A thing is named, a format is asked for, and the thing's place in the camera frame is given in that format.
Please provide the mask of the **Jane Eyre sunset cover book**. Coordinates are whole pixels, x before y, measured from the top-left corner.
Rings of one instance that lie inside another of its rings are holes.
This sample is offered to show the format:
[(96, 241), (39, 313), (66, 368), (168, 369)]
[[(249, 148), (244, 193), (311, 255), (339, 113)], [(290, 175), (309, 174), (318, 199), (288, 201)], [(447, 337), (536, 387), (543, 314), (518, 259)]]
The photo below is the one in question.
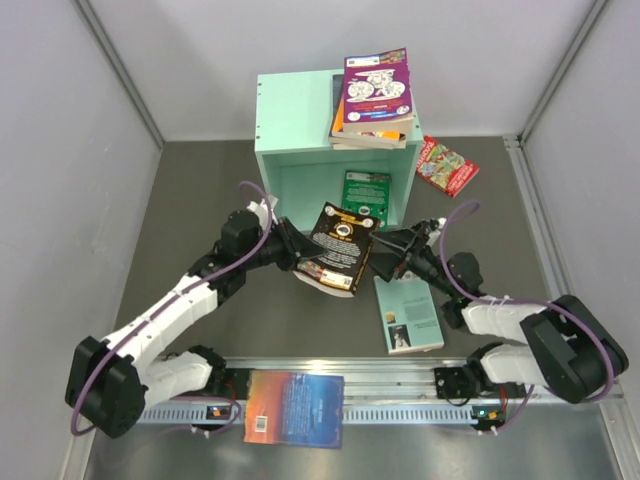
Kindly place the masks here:
[(341, 448), (344, 388), (342, 376), (252, 371), (244, 441), (262, 445)]

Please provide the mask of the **green paperback book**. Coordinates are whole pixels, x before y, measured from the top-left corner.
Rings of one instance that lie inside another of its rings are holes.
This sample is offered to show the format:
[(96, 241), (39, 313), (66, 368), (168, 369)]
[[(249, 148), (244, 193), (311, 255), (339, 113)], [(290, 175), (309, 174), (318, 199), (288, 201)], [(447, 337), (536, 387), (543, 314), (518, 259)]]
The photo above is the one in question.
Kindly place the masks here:
[(353, 213), (373, 216), (385, 226), (390, 210), (391, 176), (386, 173), (347, 171), (341, 207)]

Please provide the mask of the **purple paperback book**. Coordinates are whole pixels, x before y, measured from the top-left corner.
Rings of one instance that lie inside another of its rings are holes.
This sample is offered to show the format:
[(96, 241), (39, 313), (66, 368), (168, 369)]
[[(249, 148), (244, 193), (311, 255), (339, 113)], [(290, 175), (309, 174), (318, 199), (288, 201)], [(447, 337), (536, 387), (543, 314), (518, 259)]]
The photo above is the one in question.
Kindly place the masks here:
[(344, 59), (345, 132), (408, 135), (414, 118), (406, 48)]

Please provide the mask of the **dark blue paperback book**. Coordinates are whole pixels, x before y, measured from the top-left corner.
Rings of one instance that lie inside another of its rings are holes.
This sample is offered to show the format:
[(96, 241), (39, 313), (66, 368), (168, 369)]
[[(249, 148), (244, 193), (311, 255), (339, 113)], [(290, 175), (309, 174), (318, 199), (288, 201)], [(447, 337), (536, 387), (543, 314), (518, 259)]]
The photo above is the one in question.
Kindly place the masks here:
[(362, 138), (335, 138), (330, 137), (329, 142), (334, 150), (358, 150), (358, 149), (404, 149), (407, 145), (405, 135), (401, 135), (397, 141), (391, 142), (388, 138), (364, 136)]

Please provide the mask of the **black yellow Storey Treehouse book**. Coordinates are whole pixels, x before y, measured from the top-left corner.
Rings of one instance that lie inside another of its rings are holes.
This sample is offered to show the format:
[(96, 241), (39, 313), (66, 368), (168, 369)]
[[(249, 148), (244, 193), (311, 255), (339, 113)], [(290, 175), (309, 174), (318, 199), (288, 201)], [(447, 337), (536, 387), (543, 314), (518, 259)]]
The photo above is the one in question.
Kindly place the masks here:
[(372, 250), (370, 234), (380, 220), (326, 202), (310, 238), (325, 248), (322, 273), (294, 272), (300, 281), (339, 298), (355, 296)]

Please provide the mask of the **red Treehouse paperback book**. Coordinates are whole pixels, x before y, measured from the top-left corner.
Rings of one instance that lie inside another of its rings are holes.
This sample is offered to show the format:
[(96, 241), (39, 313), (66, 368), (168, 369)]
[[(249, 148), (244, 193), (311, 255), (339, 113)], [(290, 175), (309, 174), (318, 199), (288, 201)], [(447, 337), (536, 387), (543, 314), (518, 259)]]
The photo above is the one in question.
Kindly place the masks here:
[(416, 175), (451, 198), (477, 175), (479, 166), (425, 135), (416, 167)]

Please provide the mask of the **dark brown Edward Tulane book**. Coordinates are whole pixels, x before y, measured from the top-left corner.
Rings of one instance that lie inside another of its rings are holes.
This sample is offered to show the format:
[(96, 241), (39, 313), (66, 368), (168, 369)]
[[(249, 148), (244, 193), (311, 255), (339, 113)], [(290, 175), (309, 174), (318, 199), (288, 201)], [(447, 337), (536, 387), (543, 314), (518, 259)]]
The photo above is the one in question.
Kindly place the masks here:
[(332, 117), (335, 117), (340, 105), (343, 91), (343, 74), (335, 74), (332, 76)]

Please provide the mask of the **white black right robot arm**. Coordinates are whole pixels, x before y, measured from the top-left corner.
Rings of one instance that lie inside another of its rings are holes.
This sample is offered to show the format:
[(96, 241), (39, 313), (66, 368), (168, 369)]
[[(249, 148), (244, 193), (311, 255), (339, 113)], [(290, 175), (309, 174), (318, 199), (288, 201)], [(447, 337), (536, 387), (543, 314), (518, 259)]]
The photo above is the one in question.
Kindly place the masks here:
[(444, 257), (446, 229), (445, 220), (431, 219), (375, 232), (370, 238), (380, 249), (369, 265), (387, 282), (417, 276), (447, 296), (442, 313), (451, 328), (495, 337), (468, 357), (469, 389), (486, 397), (502, 384), (530, 384), (571, 404), (605, 396), (629, 359), (589, 308), (573, 295), (534, 301), (483, 292), (473, 253)]

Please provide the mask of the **light teal thin book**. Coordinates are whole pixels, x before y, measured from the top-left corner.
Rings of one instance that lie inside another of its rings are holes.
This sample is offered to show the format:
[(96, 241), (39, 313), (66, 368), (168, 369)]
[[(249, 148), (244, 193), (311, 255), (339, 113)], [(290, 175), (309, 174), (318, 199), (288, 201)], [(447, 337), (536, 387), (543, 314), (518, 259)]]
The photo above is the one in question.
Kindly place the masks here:
[(373, 281), (389, 355), (428, 352), (444, 346), (427, 282), (410, 272), (390, 282), (379, 276)]

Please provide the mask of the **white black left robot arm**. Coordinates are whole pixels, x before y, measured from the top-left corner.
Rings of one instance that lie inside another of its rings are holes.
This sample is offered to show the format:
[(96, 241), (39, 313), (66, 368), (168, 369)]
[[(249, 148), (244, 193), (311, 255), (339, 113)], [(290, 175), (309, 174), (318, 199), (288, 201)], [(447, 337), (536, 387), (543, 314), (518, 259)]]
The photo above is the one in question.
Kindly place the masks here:
[(210, 348), (192, 347), (169, 360), (161, 353), (235, 295), (249, 271), (269, 265), (291, 271), (324, 252), (287, 218), (276, 218), (267, 201), (232, 212), (213, 248), (158, 302), (103, 339), (89, 336), (76, 347), (65, 392), (73, 435), (83, 435), (84, 418), (118, 438), (157, 404), (191, 391), (220, 394), (224, 361)]

